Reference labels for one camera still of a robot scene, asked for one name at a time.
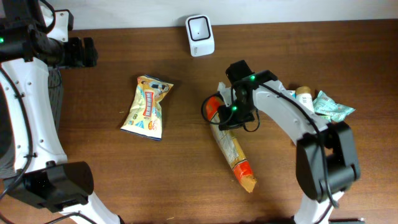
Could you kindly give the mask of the teal tissue pack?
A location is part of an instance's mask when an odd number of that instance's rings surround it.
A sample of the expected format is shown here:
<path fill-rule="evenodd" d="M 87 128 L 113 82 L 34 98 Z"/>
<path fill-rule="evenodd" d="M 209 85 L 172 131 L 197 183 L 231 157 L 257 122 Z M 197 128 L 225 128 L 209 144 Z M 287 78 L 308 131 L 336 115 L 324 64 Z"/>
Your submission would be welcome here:
<path fill-rule="evenodd" d="M 288 90 L 287 91 L 293 98 L 296 98 L 296 91 L 295 90 Z"/>

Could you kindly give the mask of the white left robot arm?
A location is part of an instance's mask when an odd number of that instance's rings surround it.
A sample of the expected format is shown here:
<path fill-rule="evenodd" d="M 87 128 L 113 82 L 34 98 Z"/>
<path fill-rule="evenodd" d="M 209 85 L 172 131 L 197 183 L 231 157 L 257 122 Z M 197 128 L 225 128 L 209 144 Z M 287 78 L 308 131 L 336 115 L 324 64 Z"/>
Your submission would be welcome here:
<path fill-rule="evenodd" d="M 77 223 L 121 223 L 94 191 L 86 162 L 69 162 L 50 104 L 50 72 L 94 67 L 93 39 L 69 37 L 74 17 L 47 1 L 1 2 L 4 195 Z"/>

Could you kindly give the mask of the white cream tube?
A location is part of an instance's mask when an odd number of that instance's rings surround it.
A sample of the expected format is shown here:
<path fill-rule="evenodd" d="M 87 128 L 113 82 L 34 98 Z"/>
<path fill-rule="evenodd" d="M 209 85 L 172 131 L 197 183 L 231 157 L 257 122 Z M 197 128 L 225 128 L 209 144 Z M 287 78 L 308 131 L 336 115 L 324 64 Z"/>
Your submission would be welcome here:
<path fill-rule="evenodd" d="M 315 112 L 313 107 L 313 100 L 311 89 L 308 86 L 301 86 L 296 89 L 296 99 L 303 104 L 307 109 L 309 109 L 312 113 Z"/>

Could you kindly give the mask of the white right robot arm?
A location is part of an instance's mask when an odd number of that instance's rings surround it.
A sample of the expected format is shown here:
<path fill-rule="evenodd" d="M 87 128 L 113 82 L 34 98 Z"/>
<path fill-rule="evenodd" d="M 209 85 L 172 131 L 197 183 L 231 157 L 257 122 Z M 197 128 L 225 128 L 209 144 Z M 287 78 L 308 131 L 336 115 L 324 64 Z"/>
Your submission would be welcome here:
<path fill-rule="evenodd" d="M 303 190 L 290 223 L 331 223 L 338 200 L 361 176 L 351 128 L 331 123 L 296 100 L 269 70 L 253 72 L 244 60 L 226 69 L 231 87 L 218 91 L 219 130 L 244 127 L 254 112 L 268 115 L 296 146 L 296 178 Z"/>

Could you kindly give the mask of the orange spaghetti package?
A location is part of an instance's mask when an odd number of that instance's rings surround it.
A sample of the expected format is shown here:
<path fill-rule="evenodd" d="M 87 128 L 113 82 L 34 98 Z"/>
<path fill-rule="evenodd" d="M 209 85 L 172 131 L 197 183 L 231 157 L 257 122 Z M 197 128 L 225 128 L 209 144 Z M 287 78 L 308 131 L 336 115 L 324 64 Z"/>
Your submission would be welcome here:
<path fill-rule="evenodd" d="M 219 106 L 221 106 L 221 99 L 217 96 L 211 96 L 205 103 L 206 118 L 211 122 L 219 123 L 217 112 Z M 257 180 L 236 136 L 231 130 L 221 131 L 215 124 L 211 124 L 210 128 L 237 181 L 245 191 L 252 193 Z"/>

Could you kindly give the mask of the yellow snack bag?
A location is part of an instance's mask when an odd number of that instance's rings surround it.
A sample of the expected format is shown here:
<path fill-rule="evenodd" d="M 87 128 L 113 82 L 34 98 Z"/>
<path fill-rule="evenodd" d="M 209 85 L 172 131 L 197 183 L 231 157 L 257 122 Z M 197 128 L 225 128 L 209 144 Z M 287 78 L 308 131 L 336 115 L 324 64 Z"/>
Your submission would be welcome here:
<path fill-rule="evenodd" d="M 162 139 L 162 107 L 160 102 L 174 85 L 148 75 L 137 78 L 137 87 L 122 131 L 156 141 Z"/>

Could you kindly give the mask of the mint green wipes pouch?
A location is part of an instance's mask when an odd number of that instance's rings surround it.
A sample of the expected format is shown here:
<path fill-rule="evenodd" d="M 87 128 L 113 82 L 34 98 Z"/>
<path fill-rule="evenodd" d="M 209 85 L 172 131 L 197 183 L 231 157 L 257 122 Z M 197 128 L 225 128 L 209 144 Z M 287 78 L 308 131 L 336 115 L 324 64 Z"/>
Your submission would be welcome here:
<path fill-rule="evenodd" d="M 344 121 L 348 115 L 355 112 L 352 107 L 336 103 L 323 91 L 319 91 L 313 101 L 313 107 L 316 113 L 329 116 L 332 121 L 337 123 Z"/>

